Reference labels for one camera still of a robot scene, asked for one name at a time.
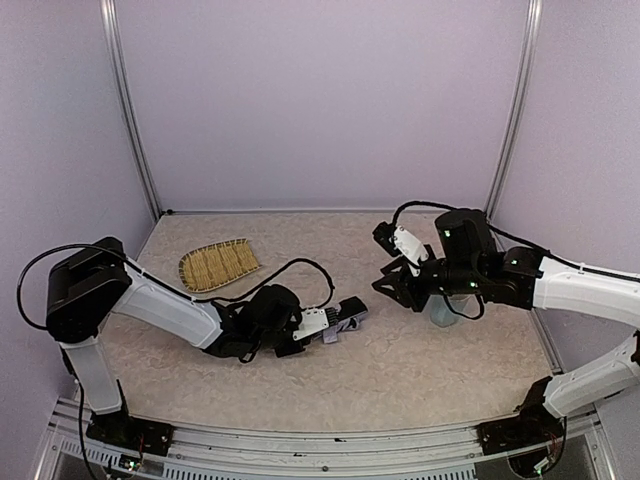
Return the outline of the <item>lavender folding umbrella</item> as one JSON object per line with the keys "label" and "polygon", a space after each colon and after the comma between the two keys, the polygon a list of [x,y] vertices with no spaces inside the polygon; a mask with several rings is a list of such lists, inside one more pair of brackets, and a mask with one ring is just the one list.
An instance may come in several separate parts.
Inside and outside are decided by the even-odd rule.
{"label": "lavender folding umbrella", "polygon": [[361,327],[364,316],[354,316],[345,319],[330,319],[329,326],[322,331],[321,339],[324,344],[336,343],[341,333],[356,331]]}

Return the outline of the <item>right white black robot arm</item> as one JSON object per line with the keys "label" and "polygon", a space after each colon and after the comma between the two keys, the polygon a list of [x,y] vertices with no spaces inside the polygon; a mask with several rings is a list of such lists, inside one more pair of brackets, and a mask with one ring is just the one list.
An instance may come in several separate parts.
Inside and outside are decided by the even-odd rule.
{"label": "right white black robot arm", "polygon": [[[394,216],[381,222],[373,239],[391,257],[375,291],[414,312],[438,296],[447,308],[454,296],[476,299],[480,306],[502,304],[523,310],[559,310],[639,326],[639,277],[598,269],[517,240],[501,251],[479,209],[448,207],[434,225],[444,252],[435,256]],[[567,373],[535,382],[517,411],[524,418],[560,419],[595,401],[639,383],[639,336]]]}

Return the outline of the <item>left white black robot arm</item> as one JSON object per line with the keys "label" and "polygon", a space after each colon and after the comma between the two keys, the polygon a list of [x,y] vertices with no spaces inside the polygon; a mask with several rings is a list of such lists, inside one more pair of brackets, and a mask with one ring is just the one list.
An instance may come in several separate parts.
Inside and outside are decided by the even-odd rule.
{"label": "left white black robot arm", "polygon": [[115,237],[70,250],[49,272],[45,326],[82,386],[94,422],[132,420],[99,338],[112,314],[143,321],[213,357],[249,363],[262,349],[282,358],[316,338],[332,343],[358,329],[368,313],[356,296],[335,307],[304,308],[279,284],[262,284],[241,300],[197,299],[149,274]]}

